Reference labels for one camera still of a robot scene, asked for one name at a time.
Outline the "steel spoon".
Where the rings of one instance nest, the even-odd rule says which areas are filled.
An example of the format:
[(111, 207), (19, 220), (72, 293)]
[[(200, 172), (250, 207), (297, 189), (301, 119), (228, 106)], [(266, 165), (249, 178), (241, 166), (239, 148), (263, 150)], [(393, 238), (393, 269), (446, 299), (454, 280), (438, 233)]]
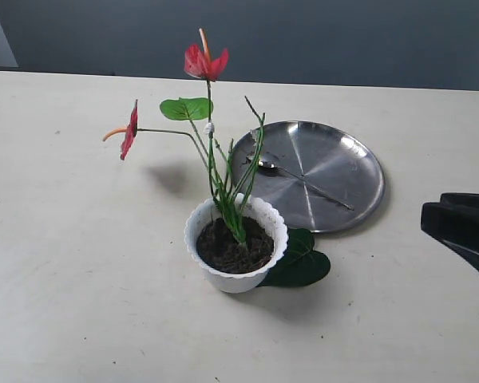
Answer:
[(309, 183), (304, 179), (304, 176), (298, 176), (293, 172), (288, 171), (286, 168), (282, 167), (279, 161), (279, 158), (275, 155), (272, 155), (270, 153), (265, 153), (261, 154), (259, 156), (259, 159), (255, 161), (256, 165), (258, 167), (261, 167), (263, 169), (268, 169), (273, 172), (283, 172), (299, 181), (301, 181), (304, 185), (308, 186), (309, 188), (313, 189), (315, 192), (317, 192), (319, 195), (321, 195), (323, 198), (326, 198), (334, 203), (337, 203), (338, 205), (348, 209), (349, 211), (353, 211), (354, 207), (349, 205), (348, 203), (344, 203), (343, 201), (340, 201), (339, 199), (334, 198), (333, 196), (327, 194), (324, 190), (321, 188), (315, 186), (314, 184)]

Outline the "white scalloped flower pot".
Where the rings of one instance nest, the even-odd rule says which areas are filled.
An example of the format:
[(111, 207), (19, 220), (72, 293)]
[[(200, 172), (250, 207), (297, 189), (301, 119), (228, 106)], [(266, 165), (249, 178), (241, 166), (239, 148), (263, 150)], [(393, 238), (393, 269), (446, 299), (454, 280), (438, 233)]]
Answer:
[(212, 199), (191, 213), (184, 229), (188, 252), (218, 290), (238, 294), (257, 287), (282, 259), (288, 231), (268, 202), (251, 197), (243, 210), (247, 242), (237, 243)]

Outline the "dark soil in pot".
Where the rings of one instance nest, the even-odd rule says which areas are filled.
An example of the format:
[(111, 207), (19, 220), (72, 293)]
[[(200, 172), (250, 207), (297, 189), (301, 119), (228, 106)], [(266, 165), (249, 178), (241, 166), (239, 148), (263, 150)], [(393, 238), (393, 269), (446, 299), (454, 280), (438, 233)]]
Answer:
[(236, 241), (223, 219), (209, 223), (196, 240), (198, 255), (210, 267), (228, 274), (246, 274), (271, 260), (274, 241), (252, 218), (243, 218), (246, 243)]

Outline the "round steel plate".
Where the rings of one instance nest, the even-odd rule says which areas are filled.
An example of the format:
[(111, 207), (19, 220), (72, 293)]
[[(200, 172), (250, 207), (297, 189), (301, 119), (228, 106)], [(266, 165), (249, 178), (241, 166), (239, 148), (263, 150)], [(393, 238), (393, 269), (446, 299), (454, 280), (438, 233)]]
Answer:
[(277, 209), (288, 227), (314, 233), (345, 231), (365, 221), (382, 202), (382, 167), (353, 136), (297, 120), (266, 124), (263, 131), (263, 154), (277, 156), (288, 171), (354, 207), (349, 211), (283, 172), (260, 168), (251, 193)]

